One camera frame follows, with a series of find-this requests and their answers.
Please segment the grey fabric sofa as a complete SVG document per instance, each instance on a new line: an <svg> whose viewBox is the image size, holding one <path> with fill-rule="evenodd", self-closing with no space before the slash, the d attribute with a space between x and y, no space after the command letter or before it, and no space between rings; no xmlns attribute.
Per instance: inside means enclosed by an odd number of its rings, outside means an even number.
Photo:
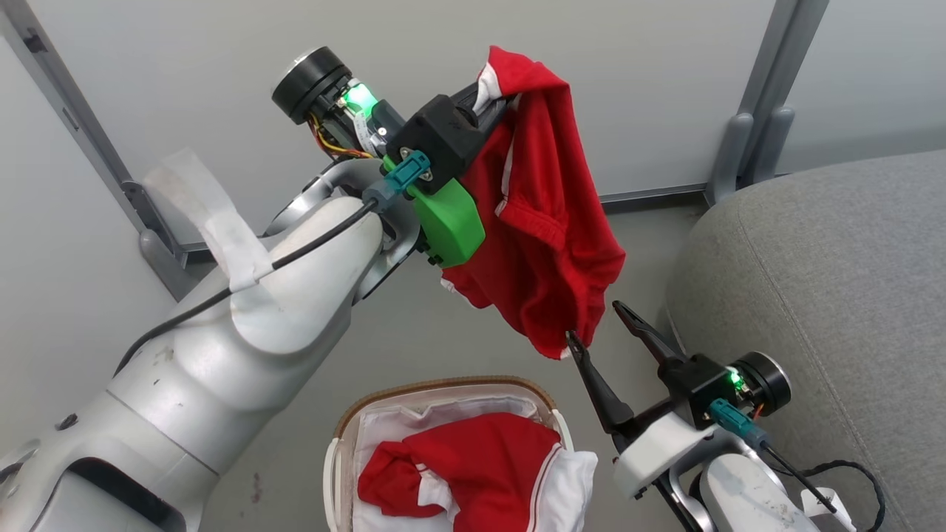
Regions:
<svg viewBox="0 0 946 532"><path fill-rule="evenodd" d="M783 367L763 426L792 465L859 463L879 532L946 532L946 149L737 192L696 223L666 309L686 353Z"/></svg>

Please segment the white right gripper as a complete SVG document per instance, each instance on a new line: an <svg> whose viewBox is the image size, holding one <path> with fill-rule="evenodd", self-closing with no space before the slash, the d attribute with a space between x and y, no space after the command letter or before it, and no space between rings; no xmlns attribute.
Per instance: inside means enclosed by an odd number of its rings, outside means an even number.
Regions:
<svg viewBox="0 0 946 532"><path fill-rule="evenodd" d="M655 327L630 309L622 301L612 302L612 309L632 336L647 348L659 366L685 363L688 360ZM614 393L605 378L594 366L588 348L576 331L565 334L571 357L574 358L589 400L600 420L602 430L612 437L618 451L613 469L613 482L625 499L635 498L643 488L695 450L699 442L716 432L716 425L698 430L675 412L662 415L647 428L628 437L627 430L634 420L634 411Z"/></svg>

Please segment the grey slanted partition post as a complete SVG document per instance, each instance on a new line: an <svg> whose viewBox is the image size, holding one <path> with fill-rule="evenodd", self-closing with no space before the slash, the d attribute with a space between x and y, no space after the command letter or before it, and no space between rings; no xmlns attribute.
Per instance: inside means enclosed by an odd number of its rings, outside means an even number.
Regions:
<svg viewBox="0 0 946 532"><path fill-rule="evenodd" d="M141 238L144 255L156 256L157 249L162 248L177 266L185 267L186 250L172 235L144 186L132 177L27 0L0 0L0 15L9 20L13 43L23 45L26 50L27 70L37 80L38 88L125 210L129 221L140 233L152 233Z"/></svg>

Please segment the red and white jersey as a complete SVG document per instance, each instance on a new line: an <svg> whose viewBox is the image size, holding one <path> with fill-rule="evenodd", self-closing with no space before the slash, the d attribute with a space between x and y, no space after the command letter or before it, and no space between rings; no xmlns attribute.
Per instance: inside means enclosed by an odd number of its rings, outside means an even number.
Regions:
<svg viewBox="0 0 946 532"><path fill-rule="evenodd" d="M353 532L582 532L597 455L514 413L487 413L375 445Z"/></svg>

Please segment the red shorts with white trim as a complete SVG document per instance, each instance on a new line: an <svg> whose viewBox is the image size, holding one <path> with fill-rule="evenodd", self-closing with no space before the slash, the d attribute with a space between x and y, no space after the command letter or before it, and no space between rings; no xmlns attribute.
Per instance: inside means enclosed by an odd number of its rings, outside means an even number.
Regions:
<svg viewBox="0 0 946 532"><path fill-rule="evenodd" d="M539 354L560 360L570 355L568 331L593 340L625 250L588 168L570 84L493 45L474 108L501 100L506 113L462 181L486 236L440 283L474 307L496 307Z"/></svg>

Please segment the white wicker laundry basket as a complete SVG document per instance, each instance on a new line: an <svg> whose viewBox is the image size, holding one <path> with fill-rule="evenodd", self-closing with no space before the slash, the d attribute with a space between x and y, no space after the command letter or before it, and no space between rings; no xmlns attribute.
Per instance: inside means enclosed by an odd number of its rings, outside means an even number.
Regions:
<svg viewBox="0 0 946 532"><path fill-rule="evenodd" d="M433 404L486 396L511 396L531 402L537 410L538 422L557 431L565 449L574 450L570 428L553 397L527 378L437 378L372 393L359 398L342 415L325 452L322 467L322 502L329 532L353 532L352 514L358 477L358 472L355 471L355 448L358 444L362 415L389 406L402 406L422 413L426 407Z"/></svg>

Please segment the grey double partition post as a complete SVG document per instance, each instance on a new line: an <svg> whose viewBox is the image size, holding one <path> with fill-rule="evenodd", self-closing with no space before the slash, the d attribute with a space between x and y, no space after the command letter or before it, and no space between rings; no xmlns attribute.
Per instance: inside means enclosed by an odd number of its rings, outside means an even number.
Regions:
<svg viewBox="0 0 946 532"><path fill-rule="evenodd" d="M830 0L776 0L738 111L727 121L705 188L709 206L776 177L794 122L795 78Z"/></svg>

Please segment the grey partition foot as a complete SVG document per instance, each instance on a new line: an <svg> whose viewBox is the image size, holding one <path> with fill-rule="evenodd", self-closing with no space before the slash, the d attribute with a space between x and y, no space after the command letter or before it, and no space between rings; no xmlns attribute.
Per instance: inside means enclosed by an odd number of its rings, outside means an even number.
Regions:
<svg viewBox="0 0 946 532"><path fill-rule="evenodd" d="M184 299L217 266L208 251L182 253L178 259L152 229L140 233L139 249L175 301Z"/></svg>

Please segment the white fabric basket liner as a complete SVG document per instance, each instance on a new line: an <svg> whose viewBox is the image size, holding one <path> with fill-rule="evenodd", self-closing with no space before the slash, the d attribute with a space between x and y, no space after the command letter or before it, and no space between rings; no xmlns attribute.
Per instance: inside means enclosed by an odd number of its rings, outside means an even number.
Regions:
<svg viewBox="0 0 946 532"><path fill-rule="evenodd" d="M359 424L359 439L355 448L355 471L359 475L361 468L372 454L372 449L379 442L403 439L410 434L429 430L440 424L487 413L514 413L538 422L537 410L531 402L511 396L461 398L454 402L430 405L422 413L402 406L374 409L362 415L361 424ZM355 496L353 509L357 506L357 498L358 495Z"/></svg>

